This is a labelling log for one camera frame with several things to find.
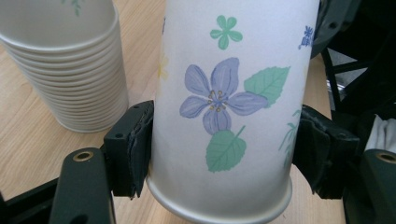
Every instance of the blue flower print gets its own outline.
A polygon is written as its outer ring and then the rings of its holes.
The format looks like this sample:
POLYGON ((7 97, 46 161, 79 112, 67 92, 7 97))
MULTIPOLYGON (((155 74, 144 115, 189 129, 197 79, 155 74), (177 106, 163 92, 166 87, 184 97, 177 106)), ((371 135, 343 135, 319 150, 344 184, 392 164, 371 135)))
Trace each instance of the blue flower print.
POLYGON ((189 96, 180 107, 180 116, 188 119, 204 114, 203 122, 209 134, 230 130, 232 121, 228 108, 236 115, 247 116, 267 106, 265 97, 252 92, 236 92, 238 88, 239 60, 230 58, 219 63, 209 81, 197 65, 190 65, 185 75, 187 90, 196 94, 189 96))

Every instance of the cup rim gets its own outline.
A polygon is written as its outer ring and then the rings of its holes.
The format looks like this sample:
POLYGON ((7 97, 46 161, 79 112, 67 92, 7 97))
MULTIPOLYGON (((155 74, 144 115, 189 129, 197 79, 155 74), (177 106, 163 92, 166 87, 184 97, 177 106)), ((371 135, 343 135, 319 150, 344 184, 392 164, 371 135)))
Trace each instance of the cup rim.
POLYGON ((21 42, 13 41, 12 38, 9 38, 6 35, 3 35, 0 33, 0 40, 3 42, 6 42, 9 46, 12 46, 15 49, 22 49, 26 50, 29 52, 35 52, 35 53, 61 53, 61 52, 70 52, 70 51, 75 51, 79 49, 85 49, 89 48, 104 39, 106 39, 107 36, 111 34, 111 31, 117 26, 119 23, 119 12, 117 11, 117 8, 113 5, 114 9, 114 19, 111 25, 109 26, 109 29, 106 30, 103 34, 96 36, 92 39, 77 43, 75 45, 69 45, 69 46, 64 46, 64 47, 54 47, 54 48, 43 48, 39 46, 30 46, 23 44, 21 42))
POLYGON ((40 69, 61 69, 61 68, 73 68, 77 66, 82 66, 87 63, 92 63, 109 53, 112 48, 115 48, 117 44, 120 42, 118 38, 119 35, 113 35, 111 36, 111 42, 109 44, 104 44, 104 46, 100 46, 100 48, 96 52, 91 52, 87 53, 88 51, 82 52, 83 54, 87 54, 84 57, 81 57, 81 59, 76 58, 75 60, 67 60, 67 61, 61 61, 61 60, 53 60, 53 57, 48 57, 47 60, 45 60, 43 57, 40 56, 33 56, 29 54, 24 54, 24 53, 19 53, 14 49, 7 48, 7 53, 15 58, 15 61, 19 61, 21 63, 27 64, 29 66, 37 67, 40 69))

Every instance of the wooden table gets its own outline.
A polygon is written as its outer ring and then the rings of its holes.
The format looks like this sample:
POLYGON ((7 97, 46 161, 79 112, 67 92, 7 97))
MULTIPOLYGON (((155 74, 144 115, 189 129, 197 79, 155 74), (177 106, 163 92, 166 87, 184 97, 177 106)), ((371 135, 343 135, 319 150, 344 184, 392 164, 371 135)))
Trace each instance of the wooden table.
MULTIPOLYGON (((164 0, 115 0, 130 105, 154 98, 163 25, 164 0)), ((310 64, 304 103, 330 116, 324 68, 310 64)), ((0 47, 0 190, 10 199, 59 176, 63 159, 83 147, 99 147, 106 131, 73 133, 59 125, 32 90, 16 64, 0 47)), ((340 200, 313 195, 296 167, 291 169, 293 196, 272 223, 345 223, 340 200)), ((115 198, 117 221, 188 223, 160 206, 148 188, 139 199, 115 198)))

